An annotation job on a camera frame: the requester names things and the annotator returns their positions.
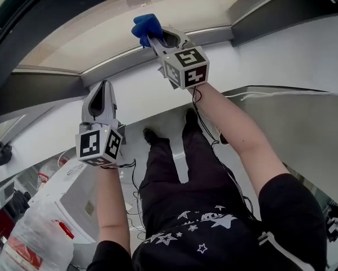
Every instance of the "black pants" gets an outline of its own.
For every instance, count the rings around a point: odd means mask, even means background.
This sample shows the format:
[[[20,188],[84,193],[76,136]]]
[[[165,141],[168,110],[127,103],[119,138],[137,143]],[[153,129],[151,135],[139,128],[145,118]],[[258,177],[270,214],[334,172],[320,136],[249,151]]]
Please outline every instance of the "black pants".
[[[153,205],[179,192],[225,189],[239,196],[232,171],[216,158],[199,124],[186,124],[182,139],[188,166],[187,183],[180,183],[169,140],[160,138],[151,145],[145,178],[139,187],[144,225]]]

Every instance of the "white floor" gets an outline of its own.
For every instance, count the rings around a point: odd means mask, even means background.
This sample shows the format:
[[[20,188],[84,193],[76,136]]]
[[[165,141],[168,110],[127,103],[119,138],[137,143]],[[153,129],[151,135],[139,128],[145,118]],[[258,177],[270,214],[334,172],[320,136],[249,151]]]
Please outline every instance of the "white floor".
[[[150,146],[146,143],[142,136],[142,131],[145,127],[153,128],[157,131],[160,136],[167,137],[170,139],[171,148],[173,151],[174,161],[177,167],[179,178],[181,182],[186,182],[187,178],[187,165],[185,161],[185,154],[183,152],[182,144],[182,129],[184,127],[184,113],[191,107],[191,104],[175,108],[170,111],[166,111],[149,117],[145,120],[139,121],[126,128],[126,140],[127,145],[121,147],[122,161],[119,163],[131,163],[135,158],[137,166],[134,173],[134,179],[137,186],[140,185],[144,179],[146,170],[146,161]],[[218,134],[215,132],[215,128],[211,126],[210,121],[204,119],[205,124],[209,127],[215,137]],[[254,193],[253,187],[249,181],[249,178],[240,162],[239,157],[230,146],[216,145],[215,152],[217,156],[225,163],[234,173],[240,187],[242,188],[243,194],[248,196],[253,202],[254,215],[260,218],[258,200]],[[132,208],[129,213],[137,214],[137,201],[133,195],[136,191],[132,184],[132,168],[122,169],[120,172],[122,190],[124,192],[125,201],[130,203]],[[145,235],[141,233],[143,226],[141,224],[138,215],[129,215],[129,226],[131,234],[131,252],[133,253],[137,246],[141,243],[140,239],[143,239]],[[74,252],[73,262],[80,267],[87,267],[91,262],[92,256],[95,251],[95,245],[88,246],[76,246]]]

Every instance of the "black t-shirt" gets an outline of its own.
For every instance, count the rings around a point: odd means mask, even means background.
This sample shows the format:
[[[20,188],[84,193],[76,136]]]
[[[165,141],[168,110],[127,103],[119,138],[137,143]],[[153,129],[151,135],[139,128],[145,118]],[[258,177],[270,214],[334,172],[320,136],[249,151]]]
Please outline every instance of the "black t-shirt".
[[[187,198],[199,194],[185,194]],[[170,198],[169,219],[130,255],[119,244],[100,242],[89,271],[99,270],[294,270],[280,255],[259,246],[261,231],[270,231],[285,250],[316,271],[326,267],[326,231],[322,211],[312,194],[290,174],[270,180],[261,190],[262,223],[254,222],[230,204],[195,203]]]

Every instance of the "red label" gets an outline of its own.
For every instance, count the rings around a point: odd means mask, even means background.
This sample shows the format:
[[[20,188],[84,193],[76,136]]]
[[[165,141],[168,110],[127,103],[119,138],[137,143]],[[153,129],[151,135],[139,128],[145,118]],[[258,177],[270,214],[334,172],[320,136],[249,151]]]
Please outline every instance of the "red label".
[[[30,248],[28,248],[25,244],[22,244],[18,239],[10,236],[7,243],[25,261],[30,263],[31,266],[33,266],[37,270],[41,267],[43,261],[42,258],[39,257]]]

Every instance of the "plastic bag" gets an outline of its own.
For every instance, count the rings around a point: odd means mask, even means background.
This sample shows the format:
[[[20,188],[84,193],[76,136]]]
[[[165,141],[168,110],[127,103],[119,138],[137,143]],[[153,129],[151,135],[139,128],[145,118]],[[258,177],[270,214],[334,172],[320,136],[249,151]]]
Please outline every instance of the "plastic bag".
[[[42,183],[46,183],[58,170],[59,167],[56,159],[49,160],[44,164],[38,172],[37,188],[39,188]]]
[[[0,271],[66,271],[72,257],[72,240],[59,223],[29,208],[0,254]]]

